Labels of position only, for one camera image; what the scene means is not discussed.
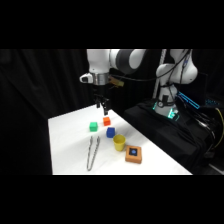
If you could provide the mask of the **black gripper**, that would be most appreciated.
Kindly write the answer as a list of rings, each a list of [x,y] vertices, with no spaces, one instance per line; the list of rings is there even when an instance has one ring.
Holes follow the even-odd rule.
[[[96,107],[100,108],[101,102],[103,103],[104,115],[108,115],[109,110],[111,109],[111,103],[109,100],[109,87],[107,85],[94,85],[93,94],[96,101]]]

